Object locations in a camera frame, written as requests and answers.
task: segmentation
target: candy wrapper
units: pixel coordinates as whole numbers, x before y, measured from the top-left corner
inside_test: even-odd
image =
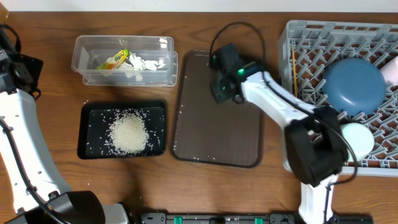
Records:
[[[117,69],[129,56],[129,50],[124,49],[115,56],[108,59],[104,64],[97,67],[98,70],[114,70]]]

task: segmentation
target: brown tray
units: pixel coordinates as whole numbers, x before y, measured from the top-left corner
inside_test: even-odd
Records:
[[[206,51],[185,58],[171,152],[183,161],[252,168],[262,159],[262,113],[250,103],[217,104],[207,62]]]

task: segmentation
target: plastic bin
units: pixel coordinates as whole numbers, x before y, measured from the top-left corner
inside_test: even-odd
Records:
[[[123,49],[129,49],[143,60],[162,59],[165,65],[155,71],[96,70]],[[86,85],[175,86],[178,55],[171,37],[82,35],[76,40],[72,70],[83,75]]]
[[[327,105],[322,92],[325,68],[343,58],[361,58],[381,68],[398,56],[398,25],[354,22],[289,21],[279,39],[279,80],[293,90],[292,47],[295,47],[298,98]],[[374,114],[338,115],[341,123],[357,122],[369,128],[373,150],[359,161],[358,175],[398,177],[398,88],[388,85],[383,104]],[[287,158],[283,165],[290,170]],[[342,174],[352,174],[353,167]]]

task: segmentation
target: white wall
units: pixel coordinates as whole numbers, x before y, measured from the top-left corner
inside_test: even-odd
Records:
[[[398,0],[0,0],[9,11],[398,12]]]

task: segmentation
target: green clip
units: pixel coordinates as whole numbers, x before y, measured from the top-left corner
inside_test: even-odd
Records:
[[[262,218],[255,218],[254,219],[254,224],[262,224]]]
[[[174,224],[182,224],[182,217],[174,217]]]

